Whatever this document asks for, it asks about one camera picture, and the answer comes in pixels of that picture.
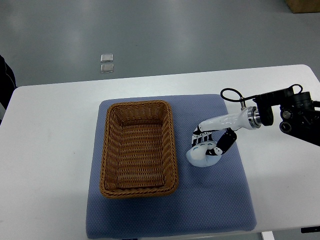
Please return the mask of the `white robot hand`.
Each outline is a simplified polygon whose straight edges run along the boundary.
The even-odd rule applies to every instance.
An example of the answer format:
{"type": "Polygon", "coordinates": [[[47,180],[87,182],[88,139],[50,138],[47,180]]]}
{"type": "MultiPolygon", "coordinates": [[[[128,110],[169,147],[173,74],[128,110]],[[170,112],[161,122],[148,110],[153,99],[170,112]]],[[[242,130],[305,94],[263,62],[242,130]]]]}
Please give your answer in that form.
{"type": "Polygon", "coordinates": [[[212,132],[226,129],[215,147],[207,149],[205,152],[208,156],[221,156],[236,142],[237,135],[234,131],[240,128],[247,130],[260,128],[260,115],[257,107],[245,107],[240,113],[217,116],[202,121],[192,133],[191,144],[197,145],[202,142],[213,141],[212,132]]]}

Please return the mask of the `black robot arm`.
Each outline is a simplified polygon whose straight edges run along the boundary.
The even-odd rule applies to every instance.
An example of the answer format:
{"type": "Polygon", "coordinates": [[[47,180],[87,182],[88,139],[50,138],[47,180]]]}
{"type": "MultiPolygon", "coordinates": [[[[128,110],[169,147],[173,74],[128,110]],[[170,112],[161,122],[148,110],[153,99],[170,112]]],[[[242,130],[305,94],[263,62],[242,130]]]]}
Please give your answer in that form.
{"type": "Polygon", "coordinates": [[[290,86],[281,90],[250,96],[255,106],[246,106],[242,95],[239,113],[213,117],[202,121],[192,133],[190,156],[202,159],[225,154],[237,139],[238,129],[256,130],[274,123],[272,107],[280,107],[279,129],[305,142],[320,144],[320,103],[313,101],[308,91],[294,92],[290,86]]]}

